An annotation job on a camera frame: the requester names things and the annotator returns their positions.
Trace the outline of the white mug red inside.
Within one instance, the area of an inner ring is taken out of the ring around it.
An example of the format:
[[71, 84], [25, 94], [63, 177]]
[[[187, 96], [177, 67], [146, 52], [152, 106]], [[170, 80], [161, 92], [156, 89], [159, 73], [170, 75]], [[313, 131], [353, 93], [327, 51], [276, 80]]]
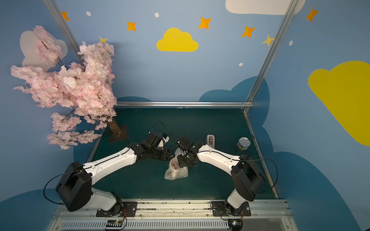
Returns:
[[170, 161], [170, 172], [173, 176], [180, 175], [181, 173], [181, 168], [176, 157]]

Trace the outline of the bubble wrap sheet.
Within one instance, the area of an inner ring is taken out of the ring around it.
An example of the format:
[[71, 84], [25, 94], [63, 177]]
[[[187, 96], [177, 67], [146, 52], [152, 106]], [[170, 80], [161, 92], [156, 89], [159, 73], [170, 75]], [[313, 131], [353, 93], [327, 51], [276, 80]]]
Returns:
[[188, 177], [188, 167], [180, 167], [177, 159], [178, 156], [182, 156], [180, 148], [177, 148], [174, 154], [175, 157], [170, 160], [169, 168], [164, 176], [166, 180], [170, 181]]

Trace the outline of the white tape dispenser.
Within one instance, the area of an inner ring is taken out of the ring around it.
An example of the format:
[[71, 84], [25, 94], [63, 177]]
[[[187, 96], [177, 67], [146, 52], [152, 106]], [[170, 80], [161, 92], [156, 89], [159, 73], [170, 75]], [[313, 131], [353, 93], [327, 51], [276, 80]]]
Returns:
[[207, 135], [206, 143], [208, 146], [215, 148], [215, 136], [214, 135]]

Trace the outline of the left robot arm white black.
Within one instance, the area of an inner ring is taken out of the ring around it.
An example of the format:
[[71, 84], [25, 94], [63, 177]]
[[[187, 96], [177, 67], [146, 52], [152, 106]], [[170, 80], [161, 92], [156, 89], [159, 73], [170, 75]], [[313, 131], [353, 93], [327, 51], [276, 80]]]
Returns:
[[162, 143], [154, 147], [146, 141], [136, 142], [100, 160], [70, 164], [57, 184], [56, 192], [69, 212], [96, 208], [112, 216], [120, 216], [123, 212], [122, 200], [114, 192], [104, 192], [92, 186], [111, 173], [136, 162], [147, 159], [170, 161], [172, 158], [174, 152]]

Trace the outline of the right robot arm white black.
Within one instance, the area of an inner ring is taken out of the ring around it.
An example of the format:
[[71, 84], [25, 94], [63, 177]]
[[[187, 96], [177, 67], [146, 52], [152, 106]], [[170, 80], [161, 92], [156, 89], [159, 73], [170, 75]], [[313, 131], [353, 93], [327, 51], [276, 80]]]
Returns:
[[199, 162], [210, 164], [223, 170], [232, 178], [234, 190], [225, 201], [225, 205], [238, 209], [247, 201], [253, 201], [265, 183], [265, 177], [249, 155], [234, 156], [226, 154], [201, 142], [189, 147], [179, 147], [177, 156], [180, 167], [189, 167]]

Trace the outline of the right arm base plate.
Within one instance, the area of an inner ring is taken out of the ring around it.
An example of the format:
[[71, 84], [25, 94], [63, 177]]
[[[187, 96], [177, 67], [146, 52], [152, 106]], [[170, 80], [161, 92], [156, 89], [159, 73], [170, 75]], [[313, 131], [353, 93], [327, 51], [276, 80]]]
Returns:
[[214, 217], [242, 217], [251, 216], [249, 203], [246, 201], [240, 207], [234, 208], [226, 201], [211, 201], [211, 209]]

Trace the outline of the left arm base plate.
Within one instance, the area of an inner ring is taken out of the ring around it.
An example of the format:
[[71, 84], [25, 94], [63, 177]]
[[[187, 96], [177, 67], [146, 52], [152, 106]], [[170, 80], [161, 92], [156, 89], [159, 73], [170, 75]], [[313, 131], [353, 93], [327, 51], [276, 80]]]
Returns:
[[137, 202], [134, 201], [123, 201], [117, 202], [110, 210], [98, 209], [96, 217], [119, 217], [119, 218], [131, 218], [136, 214]]

